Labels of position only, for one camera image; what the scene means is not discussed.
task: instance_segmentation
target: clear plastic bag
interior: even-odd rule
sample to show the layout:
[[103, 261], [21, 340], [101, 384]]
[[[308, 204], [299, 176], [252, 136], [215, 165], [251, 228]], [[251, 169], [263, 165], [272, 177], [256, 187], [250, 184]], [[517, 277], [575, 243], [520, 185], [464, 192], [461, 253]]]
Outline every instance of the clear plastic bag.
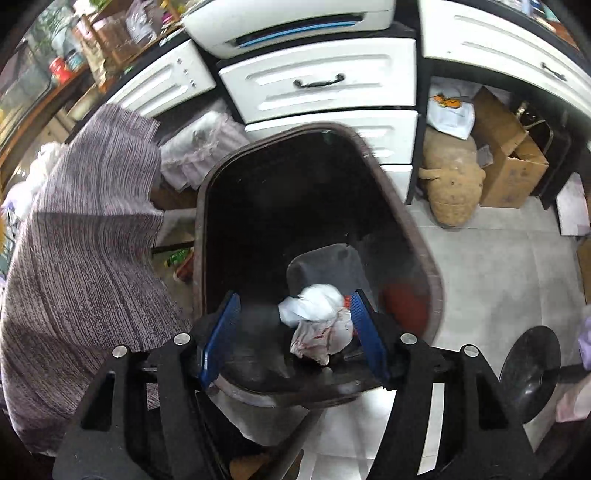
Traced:
[[328, 365], [330, 355], [340, 352], [351, 340], [351, 312], [341, 307], [330, 320], [302, 320], [291, 338], [290, 352], [299, 358], [308, 357], [320, 365]]
[[160, 147], [160, 172], [177, 191], [199, 188], [229, 153], [249, 143], [244, 127], [214, 104]]
[[147, 45], [158, 37], [141, 0], [134, 0], [127, 10], [125, 25], [133, 41], [140, 46]]

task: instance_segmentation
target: black round base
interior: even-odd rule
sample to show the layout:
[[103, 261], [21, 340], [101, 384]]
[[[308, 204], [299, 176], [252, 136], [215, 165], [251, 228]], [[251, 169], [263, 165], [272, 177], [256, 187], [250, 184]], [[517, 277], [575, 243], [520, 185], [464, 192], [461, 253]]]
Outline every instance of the black round base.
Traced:
[[499, 381], [523, 423], [540, 413], [554, 392], [556, 381], [542, 382], [542, 373], [559, 367], [560, 344], [548, 327], [529, 329], [511, 347]]

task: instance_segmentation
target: dark brown trash can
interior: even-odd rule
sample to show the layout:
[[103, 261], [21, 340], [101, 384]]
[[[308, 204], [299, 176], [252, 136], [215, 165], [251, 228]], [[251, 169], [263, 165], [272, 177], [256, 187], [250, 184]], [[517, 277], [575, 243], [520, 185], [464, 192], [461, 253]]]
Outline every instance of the dark brown trash can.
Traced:
[[226, 157], [199, 189], [196, 225], [194, 318], [215, 311], [228, 290], [241, 298], [235, 348], [216, 381], [231, 397], [326, 406], [379, 385], [356, 338], [328, 368], [289, 351], [294, 331], [277, 304], [298, 292], [286, 272], [319, 248], [353, 251], [376, 309], [428, 343], [435, 337], [443, 308], [437, 267], [389, 178], [344, 125], [305, 125]]

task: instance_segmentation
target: red container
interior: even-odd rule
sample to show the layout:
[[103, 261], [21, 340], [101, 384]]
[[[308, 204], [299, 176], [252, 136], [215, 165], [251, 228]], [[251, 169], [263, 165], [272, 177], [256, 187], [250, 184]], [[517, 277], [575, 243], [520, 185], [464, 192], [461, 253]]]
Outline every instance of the red container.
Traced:
[[55, 75], [60, 85], [63, 85], [72, 78], [72, 73], [66, 66], [66, 61], [62, 57], [56, 58], [49, 65], [52, 74]]

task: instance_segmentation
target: drawer handle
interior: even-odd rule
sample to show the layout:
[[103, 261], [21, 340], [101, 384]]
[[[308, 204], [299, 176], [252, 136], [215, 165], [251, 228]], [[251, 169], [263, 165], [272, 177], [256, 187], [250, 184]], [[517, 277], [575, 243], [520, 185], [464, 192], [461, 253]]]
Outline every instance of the drawer handle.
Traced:
[[327, 80], [325, 82], [312, 82], [312, 83], [302, 83], [301, 80], [295, 80], [294, 85], [298, 88], [313, 88], [313, 87], [326, 87], [328, 85], [334, 85], [335, 83], [342, 82], [345, 79], [344, 73], [339, 73], [335, 77], [334, 80]]
[[544, 62], [542, 62], [542, 68], [548, 70], [550, 73], [553, 73], [556, 78], [559, 78], [563, 82], [566, 82], [566, 77], [562, 73], [555, 72], [551, 68], [548, 68], [548, 66]]

